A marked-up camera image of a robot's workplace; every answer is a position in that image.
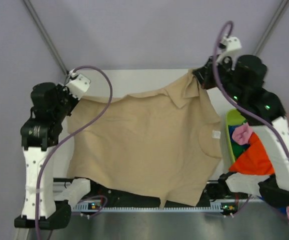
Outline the beige t shirt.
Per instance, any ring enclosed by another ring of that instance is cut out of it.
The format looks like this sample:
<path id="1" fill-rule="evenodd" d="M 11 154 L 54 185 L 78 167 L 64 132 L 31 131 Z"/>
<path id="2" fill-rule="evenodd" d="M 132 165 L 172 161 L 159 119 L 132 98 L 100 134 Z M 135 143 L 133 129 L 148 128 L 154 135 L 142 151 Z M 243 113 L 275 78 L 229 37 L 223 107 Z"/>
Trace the beige t shirt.
<path id="1" fill-rule="evenodd" d="M 67 119 L 74 150 L 69 178 L 195 206 L 222 157 L 221 120 L 189 70 L 153 91 L 84 97 Z"/>

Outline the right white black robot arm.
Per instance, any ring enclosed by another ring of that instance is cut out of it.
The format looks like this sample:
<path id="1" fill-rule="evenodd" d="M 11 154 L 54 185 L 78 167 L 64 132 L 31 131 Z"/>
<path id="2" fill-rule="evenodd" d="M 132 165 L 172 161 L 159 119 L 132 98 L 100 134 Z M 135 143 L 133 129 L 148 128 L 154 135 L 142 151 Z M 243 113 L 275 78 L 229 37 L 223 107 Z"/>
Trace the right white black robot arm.
<path id="1" fill-rule="evenodd" d="M 242 55 L 236 62 L 225 57 L 215 67 L 210 57 L 192 73 L 203 89 L 218 88 L 247 120 L 274 170 L 264 175 L 229 171 L 220 176 L 218 193 L 224 198 L 237 192 L 256 195 L 270 206 L 282 208 L 289 206 L 289 124 L 279 97 L 263 87 L 267 70 L 259 57 Z"/>

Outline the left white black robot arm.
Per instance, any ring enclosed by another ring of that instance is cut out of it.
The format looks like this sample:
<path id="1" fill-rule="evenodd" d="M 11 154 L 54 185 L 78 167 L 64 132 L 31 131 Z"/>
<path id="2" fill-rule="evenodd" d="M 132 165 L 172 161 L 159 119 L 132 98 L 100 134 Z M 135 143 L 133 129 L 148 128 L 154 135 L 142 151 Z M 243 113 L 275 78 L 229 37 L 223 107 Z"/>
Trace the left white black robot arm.
<path id="1" fill-rule="evenodd" d="M 20 129 L 26 164 L 25 200 L 16 228 L 59 230 L 68 226 L 73 208 L 85 196 L 97 195 L 98 186 L 87 178 L 75 178 L 54 196 L 54 156 L 64 119 L 90 87 L 89 80 L 66 85 L 40 83 L 30 94 L 30 117 Z"/>

